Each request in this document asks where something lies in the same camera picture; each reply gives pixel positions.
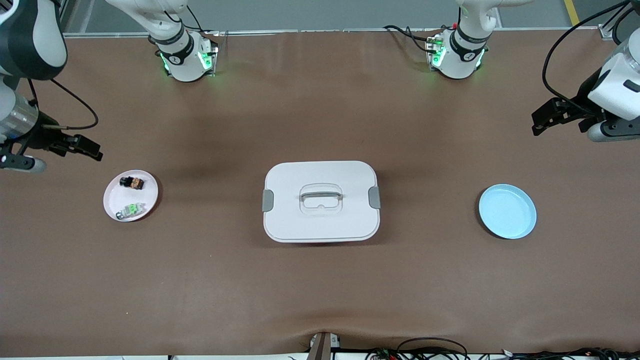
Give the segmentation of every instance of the yellow floor tape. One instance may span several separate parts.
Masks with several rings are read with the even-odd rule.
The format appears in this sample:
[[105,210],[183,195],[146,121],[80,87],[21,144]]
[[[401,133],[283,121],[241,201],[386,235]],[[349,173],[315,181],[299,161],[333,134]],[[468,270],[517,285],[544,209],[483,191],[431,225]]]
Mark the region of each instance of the yellow floor tape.
[[573,0],[564,0],[564,5],[566,6],[566,12],[569,13],[569,19],[571,19],[571,24],[576,25],[580,22],[578,18],[578,13],[575,12],[575,5],[573,5]]

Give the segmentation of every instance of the white plate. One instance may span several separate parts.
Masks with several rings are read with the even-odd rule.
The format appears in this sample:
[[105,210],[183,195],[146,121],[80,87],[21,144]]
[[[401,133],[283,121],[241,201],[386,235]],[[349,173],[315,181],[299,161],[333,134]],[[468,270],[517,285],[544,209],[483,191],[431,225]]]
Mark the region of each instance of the white plate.
[[508,184],[493,185],[480,197],[480,217],[491,232],[505,239],[520,239],[536,226],[538,215],[531,198]]
[[[142,190],[135,190],[132,188],[120,186],[120,178],[127,176],[137,177],[138,179],[144,180],[145,184],[143,185]],[[123,172],[122,174],[114,177],[113,180],[111,180],[111,182],[107,186],[107,189],[104,190],[102,204],[104,205],[104,211],[106,211],[106,213],[113,220],[130,222],[142,218],[146,214],[148,214],[149,211],[151,211],[156,205],[157,200],[158,183],[153,175],[142,170],[129,170]],[[127,205],[135,204],[137,202],[143,204],[144,211],[142,213],[130,218],[118,220],[118,218],[116,217],[116,213],[118,211],[124,209],[124,207]]]

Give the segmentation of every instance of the light blue plate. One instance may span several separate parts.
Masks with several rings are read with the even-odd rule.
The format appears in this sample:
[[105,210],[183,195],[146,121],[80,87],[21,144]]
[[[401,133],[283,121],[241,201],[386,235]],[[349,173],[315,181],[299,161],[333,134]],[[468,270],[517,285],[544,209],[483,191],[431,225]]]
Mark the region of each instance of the light blue plate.
[[491,232],[505,239],[520,239],[536,226],[538,215],[531,198],[508,184],[493,185],[480,197],[480,217]]

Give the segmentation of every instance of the small bottle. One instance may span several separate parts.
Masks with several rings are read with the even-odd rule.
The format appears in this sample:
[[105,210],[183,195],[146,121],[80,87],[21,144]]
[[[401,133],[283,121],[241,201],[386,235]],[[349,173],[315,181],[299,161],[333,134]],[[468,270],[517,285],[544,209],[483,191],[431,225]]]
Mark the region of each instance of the small bottle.
[[136,203],[136,204],[129,204],[127,206],[124,207],[124,209],[118,211],[116,213],[116,218],[118,220],[122,220],[125,218],[129,218],[135,215],[139,215],[141,213],[144,212],[144,208],[143,208],[143,204],[141,203]]
[[132,188],[135,190],[142,190],[142,186],[144,186],[145,181],[142,179],[138,179],[137,177],[121,177],[120,178],[120,186],[124,186],[126,188]]

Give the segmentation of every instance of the gray handle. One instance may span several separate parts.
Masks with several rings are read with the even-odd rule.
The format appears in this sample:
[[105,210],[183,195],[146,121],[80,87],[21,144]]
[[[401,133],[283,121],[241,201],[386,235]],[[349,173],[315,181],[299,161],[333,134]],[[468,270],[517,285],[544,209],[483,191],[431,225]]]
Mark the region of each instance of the gray handle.
[[342,194],[338,192],[310,192],[300,195],[300,200],[305,200],[309,197],[336,197],[338,200],[342,200]]

